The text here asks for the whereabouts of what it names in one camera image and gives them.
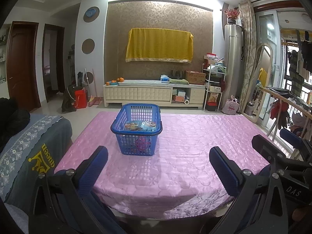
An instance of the cabinet drawer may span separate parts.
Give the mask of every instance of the cabinet drawer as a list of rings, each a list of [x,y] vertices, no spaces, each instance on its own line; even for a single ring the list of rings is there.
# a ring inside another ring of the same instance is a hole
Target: cabinet drawer
[[[204,97],[205,89],[191,89],[190,104],[202,104]]]
[[[109,87],[105,95],[106,100],[137,100],[137,88]]]
[[[138,100],[170,101],[171,89],[168,88],[137,88]]]

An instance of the wallpaper wall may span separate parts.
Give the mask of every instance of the wallpaper wall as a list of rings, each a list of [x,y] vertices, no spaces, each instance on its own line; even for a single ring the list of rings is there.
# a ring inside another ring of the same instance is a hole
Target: wallpaper wall
[[[132,28],[162,28],[191,32],[194,55],[191,64],[125,61],[128,33]],[[171,70],[202,71],[203,56],[212,52],[213,13],[202,8],[166,1],[109,3],[104,38],[105,81],[125,79],[159,80]]]

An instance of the white cabinet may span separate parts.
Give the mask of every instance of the white cabinet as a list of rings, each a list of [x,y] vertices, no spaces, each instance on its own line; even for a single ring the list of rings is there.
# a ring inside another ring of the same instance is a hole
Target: white cabinet
[[[184,88],[190,104],[172,102],[173,88]],[[119,85],[103,86],[104,106],[109,103],[151,103],[159,106],[203,107],[204,85],[161,83],[156,80],[125,80]]]

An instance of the fruit plate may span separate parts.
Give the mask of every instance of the fruit plate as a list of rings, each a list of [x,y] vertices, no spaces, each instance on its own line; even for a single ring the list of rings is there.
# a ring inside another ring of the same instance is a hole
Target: fruit plate
[[[110,81],[110,85],[118,85],[118,82],[112,83],[112,81]]]

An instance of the pink bag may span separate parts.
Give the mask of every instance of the pink bag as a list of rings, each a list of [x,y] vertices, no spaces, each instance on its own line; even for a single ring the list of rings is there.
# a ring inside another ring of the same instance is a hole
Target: pink bag
[[[228,99],[222,108],[222,112],[228,115],[235,115],[238,110],[239,103],[236,98],[231,96],[231,99]]]

